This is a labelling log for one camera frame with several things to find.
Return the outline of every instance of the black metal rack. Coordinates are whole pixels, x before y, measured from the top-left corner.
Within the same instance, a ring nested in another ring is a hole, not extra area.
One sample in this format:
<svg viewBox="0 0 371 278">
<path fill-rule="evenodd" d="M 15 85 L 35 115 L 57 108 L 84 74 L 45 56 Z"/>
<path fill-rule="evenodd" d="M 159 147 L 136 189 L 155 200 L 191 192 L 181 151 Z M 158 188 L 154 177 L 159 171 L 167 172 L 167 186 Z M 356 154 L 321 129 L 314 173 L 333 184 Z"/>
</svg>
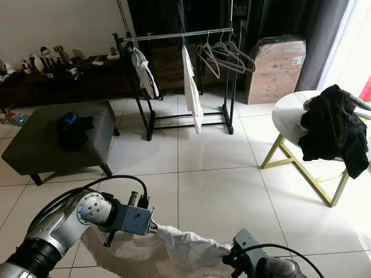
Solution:
<svg viewBox="0 0 371 278">
<path fill-rule="evenodd" d="M 241 46 L 241 28 L 242 23 L 239 25 L 239 36 L 238 36 L 238 48 Z M 178 34 L 166 34 L 166 35 L 153 35 L 153 36 L 140 36 L 136 38 L 131 38 L 128 36 L 128 38 L 120 38 L 117 33 L 114 33 L 113 36 L 116 41 L 116 45 L 119 51 L 119 54 L 121 55 L 121 58 L 123 59 L 124 63 L 128 68 L 132 68 L 129 55 L 125 52 L 130 47 L 134 47 L 134 41 L 149 41 L 152 39 L 164 39 L 164 38 L 175 38 L 175 37 L 184 37 L 184 36 L 194 36 L 194 35 L 202 35 L 202 34 L 212 34 L 212 33 L 220 33 L 220 32 L 233 32 L 232 28 L 221 28 L 221 29 L 214 29 L 214 30 L 204 30 L 204 31 L 196 31 L 196 32 L 185 32 L 185 33 L 178 33 Z M 126 42 L 127 44 L 122 47 L 121 43 Z M 228 85 L 229 85 L 229 77 L 231 75 L 230 70 L 227 72 L 227 80 L 225 83 L 225 92 L 224 92 L 224 103 L 220 107 L 220 112 L 210 112 L 210 113 L 204 113 L 204 116 L 212 116 L 212 115 L 222 115 L 224 117 L 224 120 L 221 122 L 213 122 L 213 123 L 203 123 L 202 126 L 212 126 L 212 125 L 226 125 L 228 129 L 229 134 L 233 134 L 233 126 L 232 126 L 232 120 L 233 120 L 233 112 L 234 112 L 234 101 L 235 101 L 235 92 L 236 92 L 236 85 L 237 85 L 237 72 L 235 72 L 233 77 L 233 83 L 232 83 L 232 93 L 231 93 L 231 106 L 230 111 L 228 112 L 227 108 L 227 99 L 228 99 Z M 134 82 L 132 80 L 132 77 L 128 71 L 128 78 L 130 85 L 134 92 L 137 90 L 135 89 Z M 186 117 L 186 116 L 192 116 L 192 114 L 182 114 L 182 115 L 171 115 L 171 116 L 162 116 L 162 117 L 156 117 L 156 112 L 153 110 L 151 101 L 148 97 L 148 94 L 144 92 L 144 98 L 148 104 L 149 110 L 150 110 L 150 119 L 149 121 L 146 119 L 145 114 L 143 112 L 143 107 L 140 103 L 140 97 L 139 94 L 135 94 L 135 99 L 138 105 L 138 109 L 140 111 L 140 115 L 142 117 L 144 127 L 146 128 L 147 134 L 146 139 L 147 141 L 151 141 L 152 134 L 154 130 L 158 129 L 173 129 L 178 127 L 192 127 L 194 125 L 175 125 L 175 126 L 162 126 L 162 127 L 155 127 L 155 121 L 161 120 L 161 119 L 169 119 L 169 118 L 180 118 L 180 117 Z"/>
</svg>

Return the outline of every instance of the white wall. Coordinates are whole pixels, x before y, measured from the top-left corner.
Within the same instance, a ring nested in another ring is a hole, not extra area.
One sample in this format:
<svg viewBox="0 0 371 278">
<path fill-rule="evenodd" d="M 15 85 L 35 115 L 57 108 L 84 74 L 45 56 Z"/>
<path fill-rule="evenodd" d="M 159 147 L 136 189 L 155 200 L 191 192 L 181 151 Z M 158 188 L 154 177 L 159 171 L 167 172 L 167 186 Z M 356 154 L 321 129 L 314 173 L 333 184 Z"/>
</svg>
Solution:
<svg viewBox="0 0 371 278">
<path fill-rule="evenodd" d="M 0 60 L 17 67 L 41 46 L 107 54 L 113 32 L 126 32 L 116 0 L 0 0 Z"/>
</svg>

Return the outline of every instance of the gray curtain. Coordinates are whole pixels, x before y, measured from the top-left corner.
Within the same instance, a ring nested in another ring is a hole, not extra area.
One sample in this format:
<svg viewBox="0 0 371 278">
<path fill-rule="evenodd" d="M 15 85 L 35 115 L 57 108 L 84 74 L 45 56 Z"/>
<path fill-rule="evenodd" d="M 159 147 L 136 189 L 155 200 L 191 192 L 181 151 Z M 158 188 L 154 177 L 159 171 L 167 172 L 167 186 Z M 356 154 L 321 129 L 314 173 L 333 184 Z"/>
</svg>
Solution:
<svg viewBox="0 0 371 278">
<path fill-rule="evenodd" d="M 295 91 L 314 90 L 321 78 L 348 0 L 325 0 L 307 34 L 307 57 Z"/>
<path fill-rule="evenodd" d="M 307 43 L 307 57 L 296 90 L 316 89 L 348 0 L 250 1 L 247 51 L 267 36 L 302 36 Z"/>
</svg>

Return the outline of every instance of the gray upholstered ottoman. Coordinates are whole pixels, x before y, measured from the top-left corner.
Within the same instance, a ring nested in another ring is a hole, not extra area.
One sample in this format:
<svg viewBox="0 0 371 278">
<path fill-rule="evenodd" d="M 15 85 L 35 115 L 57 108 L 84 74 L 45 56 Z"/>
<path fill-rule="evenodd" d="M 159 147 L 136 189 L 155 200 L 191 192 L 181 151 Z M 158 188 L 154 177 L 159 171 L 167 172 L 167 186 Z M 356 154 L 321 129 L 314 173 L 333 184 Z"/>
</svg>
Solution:
<svg viewBox="0 0 371 278">
<path fill-rule="evenodd" d="M 62 150 L 58 143 L 57 122 L 68 112 L 76 112 L 80 118 L 93 117 L 94 129 L 85 130 L 88 141 L 75 152 Z M 39 173 L 88 166 L 99 165 L 107 175 L 112 175 L 106 164 L 112 133 L 119 135 L 108 101 L 53 105 L 31 115 L 2 158 L 19 174 L 30 175 L 37 185 L 42 184 Z"/>
</svg>

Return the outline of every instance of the gold metal table legs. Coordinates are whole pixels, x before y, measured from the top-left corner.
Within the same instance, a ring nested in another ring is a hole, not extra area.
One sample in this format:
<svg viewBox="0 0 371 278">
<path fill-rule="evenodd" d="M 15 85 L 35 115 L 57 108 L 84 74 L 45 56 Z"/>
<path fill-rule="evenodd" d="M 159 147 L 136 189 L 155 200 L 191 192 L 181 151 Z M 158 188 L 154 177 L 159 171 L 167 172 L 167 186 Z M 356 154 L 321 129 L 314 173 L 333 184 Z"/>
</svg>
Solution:
<svg viewBox="0 0 371 278">
<path fill-rule="evenodd" d="M 285 138 L 279 134 L 276 141 L 274 142 L 272 148 L 270 149 L 268 155 L 265 157 L 263 164 L 261 165 L 262 169 L 267 169 L 270 167 L 275 167 L 287 163 L 293 163 L 295 167 L 298 169 L 298 171 L 301 173 L 301 175 L 308 181 L 308 183 L 313 187 L 314 191 L 321 197 L 321 199 L 325 202 L 326 205 L 329 207 L 333 207 L 337 204 L 339 201 L 339 198 L 341 196 L 341 193 L 344 190 L 344 187 L 348 181 L 349 175 L 347 172 L 347 169 L 343 171 L 341 174 L 341 180 L 339 182 L 339 185 L 336 189 L 336 192 L 332 198 L 327 195 L 327 193 L 323 190 L 320 183 L 321 181 L 324 181 L 320 178 L 314 178 L 308 171 L 305 169 L 303 164 L 300 163 L 300 161 L 294 156 L 294 154 L 289 150 L 289 148 L 284 144 Z M 287 156 L 287 159 L 279 160 L 276 162 L 270 162 L 273 154 L 277 150 L 277 148 L 280 148 L 281 151 Z"/>
</svg>

